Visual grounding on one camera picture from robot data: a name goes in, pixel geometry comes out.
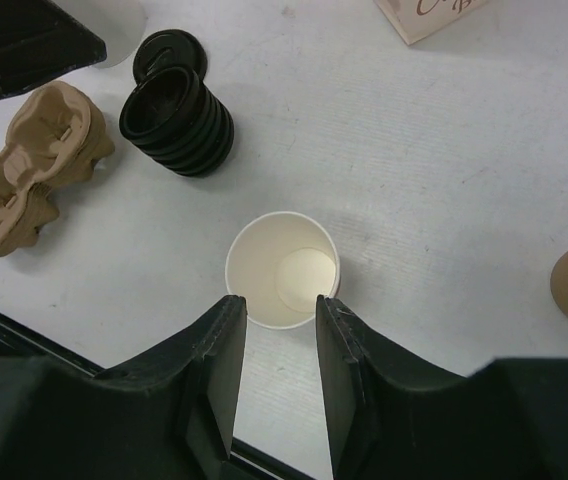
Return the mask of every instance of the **white paper cup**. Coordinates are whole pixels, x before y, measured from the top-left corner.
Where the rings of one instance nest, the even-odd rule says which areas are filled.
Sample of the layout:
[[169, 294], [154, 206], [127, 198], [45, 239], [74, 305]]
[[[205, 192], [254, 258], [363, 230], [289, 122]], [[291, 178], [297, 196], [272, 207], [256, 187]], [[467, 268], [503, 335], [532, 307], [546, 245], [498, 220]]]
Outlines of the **white paper cup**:
[[248, 224], [226, 258], [226, 288], [246, 298], [249, 320], [289, 329], [315, 317], [318, 295], [335, 296], [340, 259], [328, 232], [294, 212], [274, 212]]

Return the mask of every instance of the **cup bottom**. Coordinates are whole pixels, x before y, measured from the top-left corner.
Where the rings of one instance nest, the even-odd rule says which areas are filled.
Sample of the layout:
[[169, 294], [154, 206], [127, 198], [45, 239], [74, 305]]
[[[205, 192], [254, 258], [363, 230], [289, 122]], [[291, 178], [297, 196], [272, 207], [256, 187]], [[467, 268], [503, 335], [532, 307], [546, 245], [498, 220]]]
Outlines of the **cup bottom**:
[[313, 313], [318, 295], [328, 295], [335, 282], [337, 267], [324, 252], [302, 248], [287, 255], [277, 269], [275, 288], [291, 310]]

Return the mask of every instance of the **cardboard box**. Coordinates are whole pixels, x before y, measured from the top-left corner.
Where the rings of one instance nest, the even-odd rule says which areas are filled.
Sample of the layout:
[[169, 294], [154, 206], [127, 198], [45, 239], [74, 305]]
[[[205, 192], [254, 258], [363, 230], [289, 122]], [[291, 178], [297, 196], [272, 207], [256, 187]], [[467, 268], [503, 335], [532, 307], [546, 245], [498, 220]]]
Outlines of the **cardboard box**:
[[375, 0], [411, 45], [475, 10], [488, 0]]

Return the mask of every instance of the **black cup lid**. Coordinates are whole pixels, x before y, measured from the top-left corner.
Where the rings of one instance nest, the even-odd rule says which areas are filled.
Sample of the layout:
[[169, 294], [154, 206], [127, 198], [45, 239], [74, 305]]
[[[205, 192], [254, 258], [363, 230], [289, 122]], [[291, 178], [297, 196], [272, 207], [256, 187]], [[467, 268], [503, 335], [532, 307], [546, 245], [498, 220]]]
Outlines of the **black cup lid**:
[[140, 83], [151, 73], [173, 65], [188, 65], [204, 80], [208, 59], [204, 47], [188, 32], [162, 30], [142, 42], [133, 60], [133, 77]]
[[192, 117], [200, 87], [204, 84], [186, 65], [153, 70], [122, 107], [122, 136], [140, 148], [179, 130]]

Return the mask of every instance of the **white tabletop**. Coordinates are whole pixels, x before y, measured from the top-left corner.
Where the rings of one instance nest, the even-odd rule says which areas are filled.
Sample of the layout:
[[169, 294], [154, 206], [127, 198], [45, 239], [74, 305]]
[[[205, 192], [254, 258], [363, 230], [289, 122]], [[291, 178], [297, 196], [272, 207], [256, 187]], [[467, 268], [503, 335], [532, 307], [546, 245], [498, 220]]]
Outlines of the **white tabletop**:
[[[341, 299], [372, 327], [469, 374], [496, 356], [568, 356], [550, 295], [568, 249], [568, 2], [491, 3], [413, 48], [372, 0], [148, 0], [210, 60], [235, 150], [181, 178], [121, 139], [132, 59], [65, 77], [118, 150], [54, 194], [39, 243], [0, 259], [0, 311], [103, 366], [183, 329], [225, 293], [256, 216], [332, 234]], [[5, 128], [24, 98], [0, 102]], [[314, 326], [249, 325], [235, 435], [331, 478]]]

